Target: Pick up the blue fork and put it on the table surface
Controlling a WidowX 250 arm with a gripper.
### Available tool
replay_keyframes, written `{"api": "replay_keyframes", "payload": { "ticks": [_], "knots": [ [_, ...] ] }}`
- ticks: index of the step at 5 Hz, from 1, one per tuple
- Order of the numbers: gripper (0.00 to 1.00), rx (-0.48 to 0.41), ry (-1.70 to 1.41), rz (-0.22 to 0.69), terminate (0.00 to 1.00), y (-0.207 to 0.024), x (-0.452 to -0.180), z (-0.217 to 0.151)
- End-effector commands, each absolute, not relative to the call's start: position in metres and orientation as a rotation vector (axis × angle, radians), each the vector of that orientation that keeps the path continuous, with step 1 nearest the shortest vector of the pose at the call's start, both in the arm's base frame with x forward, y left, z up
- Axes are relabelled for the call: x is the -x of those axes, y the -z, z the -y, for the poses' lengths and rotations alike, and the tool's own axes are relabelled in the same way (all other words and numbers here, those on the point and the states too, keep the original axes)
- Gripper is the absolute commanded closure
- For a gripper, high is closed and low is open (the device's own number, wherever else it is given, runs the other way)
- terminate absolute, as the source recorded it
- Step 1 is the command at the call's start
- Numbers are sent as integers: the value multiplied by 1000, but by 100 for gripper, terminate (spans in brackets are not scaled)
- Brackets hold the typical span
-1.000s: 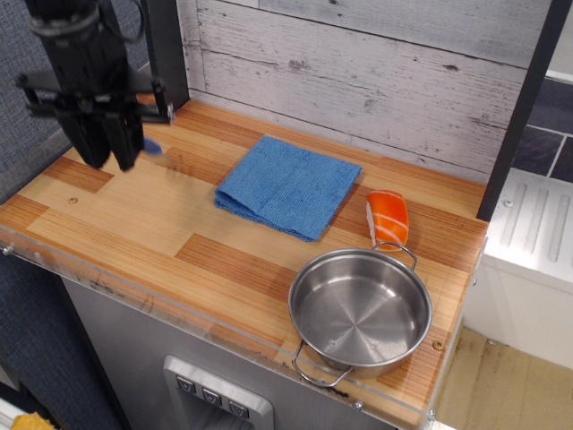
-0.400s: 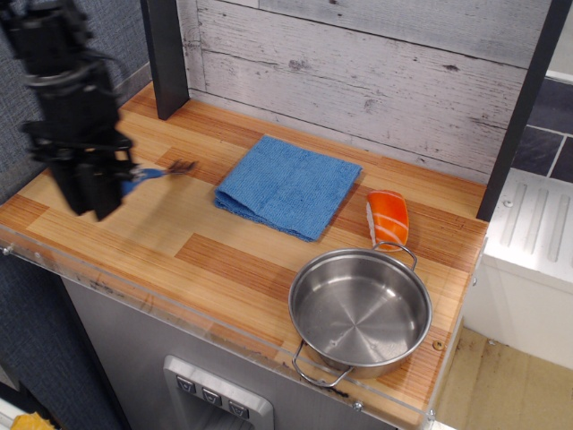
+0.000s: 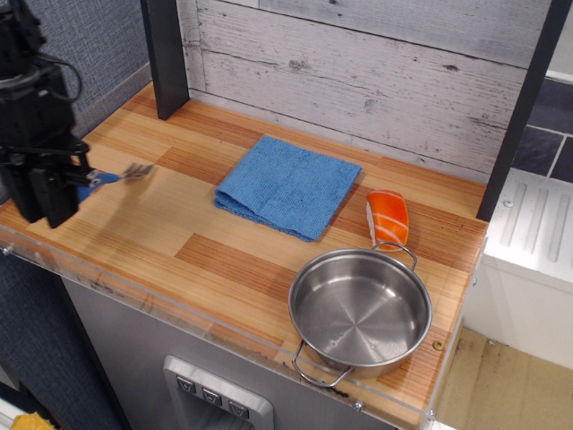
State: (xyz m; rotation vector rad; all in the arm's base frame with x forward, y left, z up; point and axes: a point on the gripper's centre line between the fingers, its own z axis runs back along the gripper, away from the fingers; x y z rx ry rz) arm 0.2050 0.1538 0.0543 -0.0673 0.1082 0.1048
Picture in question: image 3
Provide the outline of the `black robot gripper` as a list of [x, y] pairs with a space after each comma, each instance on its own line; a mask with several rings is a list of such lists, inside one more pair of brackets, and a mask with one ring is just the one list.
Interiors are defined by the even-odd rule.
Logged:
[[29, 223], [58, 228], [78, 210], [76, 185], [94, 186], [97, 172], [72, 133], [65, 62], [41, 52], [40, 25], [23, 1], [1, 6], [1, 178]]

